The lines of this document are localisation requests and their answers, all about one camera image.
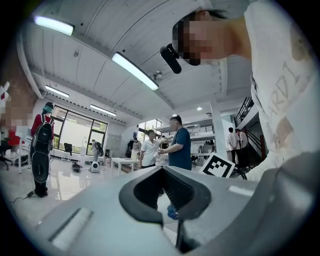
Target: reflective floor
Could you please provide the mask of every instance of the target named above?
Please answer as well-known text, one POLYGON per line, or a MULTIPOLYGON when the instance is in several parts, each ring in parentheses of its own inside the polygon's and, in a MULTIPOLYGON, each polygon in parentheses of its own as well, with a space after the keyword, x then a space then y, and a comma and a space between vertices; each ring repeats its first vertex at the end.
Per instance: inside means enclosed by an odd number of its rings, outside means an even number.
MULTIPOLYGON (((51 171, 46 182, 48 188, 48 196, 40 198, 33 195, 31 198, 25 198, 27 194, 34 190, 34 182, 31 174, 31 169, 27 166, 22 167, 22 173, 19 174, 18 168, 10 166, 9 170, 0 163, 0 184, 4 195, 10 203, 18 219, 29 224, 32 227, 38 225, 50 211, 82 191, 83 189, 104 182, 110 179, 111 168, 101 166, 100 173, 91 173, 87 170, 89 165, 85 165, 81 173, 76 173, 71 168, 72 162, 61 161, 54 159, 51 163, 51 171)), ((113 176, 118 175, 118 168, 114 168, 113 176)), ((170 200, 166 194, 158 200, 158 211, 163 215, 165 227, 172 231, 177 231, 178 223, 167 216, 167 207, 170 200)))

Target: gray device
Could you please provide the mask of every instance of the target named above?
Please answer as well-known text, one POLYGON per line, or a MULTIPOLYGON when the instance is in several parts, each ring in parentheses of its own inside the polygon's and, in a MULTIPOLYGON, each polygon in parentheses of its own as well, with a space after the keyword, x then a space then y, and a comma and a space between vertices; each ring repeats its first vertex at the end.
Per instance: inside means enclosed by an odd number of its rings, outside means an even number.
POLYGON ((266 171, 259 183, 170 166, 134 171, 84 189, 37 231, 61 255, 273 255, 312 210, 318 159, 304 153, 266 171), (157 211, 162 188, 179 214, 175 246, 157 211))

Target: blue t-shirt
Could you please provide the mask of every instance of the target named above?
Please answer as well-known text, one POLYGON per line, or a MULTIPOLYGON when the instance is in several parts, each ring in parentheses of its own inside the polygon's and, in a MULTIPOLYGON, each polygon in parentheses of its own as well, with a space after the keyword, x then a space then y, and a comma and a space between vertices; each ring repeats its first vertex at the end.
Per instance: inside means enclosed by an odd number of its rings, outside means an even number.
POLYGON ((190 134, 186 128, 180 128, 172 139, 172 144, 181 144, 183 148, 173 153, 169 153, 169 166, 175 166, 183 169, 192 169, 191 163, 191 140, 190 134))

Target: window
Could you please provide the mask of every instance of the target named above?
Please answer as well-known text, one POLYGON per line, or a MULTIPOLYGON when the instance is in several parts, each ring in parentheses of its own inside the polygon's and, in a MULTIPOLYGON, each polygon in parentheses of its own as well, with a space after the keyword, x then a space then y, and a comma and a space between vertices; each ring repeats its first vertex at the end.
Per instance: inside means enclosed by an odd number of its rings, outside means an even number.
POLYGON ((72 152, 80 153, 86 147, 87 155, 92 154, 92 140, 104 144, 107 123, 55 106, 51 117, 54 119, 53 147, 65 150, 64 143, 72 144, 72 152))
POLYGON ((141 143, 143 143, 144 141, 147 141, 149 138, 148 138, 148 135, 146 135, 146 131, 148 131, 148 130, 154 130, 155 136, 158 138, 161 137, 162 132, 156 130, 156 128, 158 128, 158 127, 162 127, 162 122, 160 122, 157 119, 153 119, 153 120, 150 120, 147 122, 140 123, 137 139, 141 143))

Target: hair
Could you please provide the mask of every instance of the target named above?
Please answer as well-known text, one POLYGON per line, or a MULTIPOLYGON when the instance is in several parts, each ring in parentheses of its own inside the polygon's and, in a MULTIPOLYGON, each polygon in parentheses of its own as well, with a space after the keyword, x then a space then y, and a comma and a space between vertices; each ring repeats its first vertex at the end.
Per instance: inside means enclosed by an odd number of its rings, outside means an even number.
POLYGON ((145 134, 149 136, 149 134, 154 133, 154 132, 155 132, 154 130, 147 130, 147 131, 145 132, 145 134))
MULTIPOLYGON (((180 19, 172 28, 172 39, 174 41, 177 41, 177 49, 174 49, 175 51, 179 53, 184 52, 184 29, 185 27, 189 26, 189 22, 195 21, 196 20, 196 14, 199 11, 207 11, 210 16, 218 18, 218 19, 227 19, 227 17, 224 15, 227 12, 225 10, 221 9, 197 9, 194 10, 193 12, 189 13, 188 15, 184 16, 182 19, 180 19)), ((187 59, 190 59, 188 56, 189 53, 184 53, 187 54, 185 56, 187 59)))
POLYGON ((44 105, 44 107, 43 107, 43 109, 42 109, 42 114, 46 114, 46 113, 51 113, 50 111, 49 111, 49 109, 51 109, 51 111, 54 109, 54 105, 52 104, 52 102, 47 102, 45 105, 44 105))
POLYGON ((182 125, 182 120, 181 120, 180 115, 171 117, 171 118, 170 118, 170 121, 171 121, 171 120, 176 120, 180 125, 182 125))

